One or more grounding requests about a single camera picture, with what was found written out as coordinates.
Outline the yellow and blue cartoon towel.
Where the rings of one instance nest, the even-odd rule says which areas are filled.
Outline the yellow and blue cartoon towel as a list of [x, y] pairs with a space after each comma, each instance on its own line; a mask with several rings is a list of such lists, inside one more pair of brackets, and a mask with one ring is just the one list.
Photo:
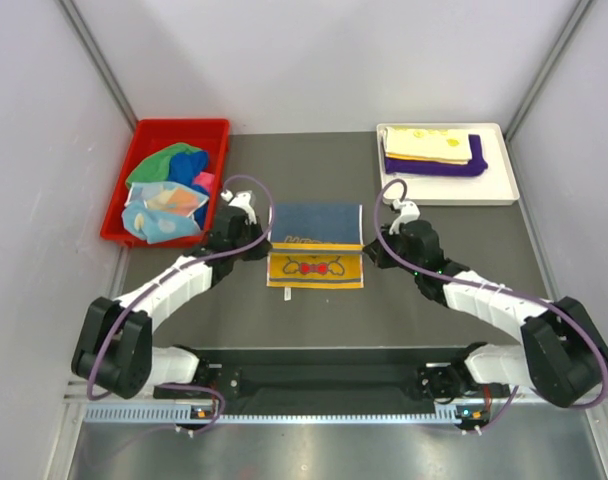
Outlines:
[[356, 203], [280, 203], [271, 215], [267, 285], [360, 289], [363, 208]]

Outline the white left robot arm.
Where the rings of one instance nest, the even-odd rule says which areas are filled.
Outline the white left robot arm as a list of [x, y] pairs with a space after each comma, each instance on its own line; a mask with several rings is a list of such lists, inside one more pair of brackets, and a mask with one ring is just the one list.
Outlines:
[[270, 249], [255, 210], [232, 203], [218, 210], [203, 242], [161, 274], [118, 298], [95, 299], [71, 360], [72, 373], [87, 381], [87, 397], [130, 399], [147, 387], [204, 394], [211, 374], [200, 354], [155, 347], [153, 334], [180, 307], [218, 285], [236, 262], [262, 260]]

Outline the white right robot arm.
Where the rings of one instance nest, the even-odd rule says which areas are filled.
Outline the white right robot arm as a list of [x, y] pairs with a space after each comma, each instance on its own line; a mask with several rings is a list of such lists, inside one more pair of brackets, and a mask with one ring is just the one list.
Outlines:
[[424, 220], [384, 225], [364, 253], [381, 269], [412, 273], [420, 293], [503, 331], [515, 344], [477, 342], [450, 361], [453, 388], [471, 396], [487, 384], [529, 388], [561, 408], [600, 404], [608, 387], [608, 346], [585, 306], [521, 294], [447, 258]]

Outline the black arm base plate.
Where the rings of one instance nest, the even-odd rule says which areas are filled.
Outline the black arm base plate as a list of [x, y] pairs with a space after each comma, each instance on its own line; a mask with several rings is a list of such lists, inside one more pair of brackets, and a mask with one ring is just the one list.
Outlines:
[[228, 414], [428, 413], [438, 401], [481, 400], [485, 388], [452, 347], [206, 349], [196, 383]]

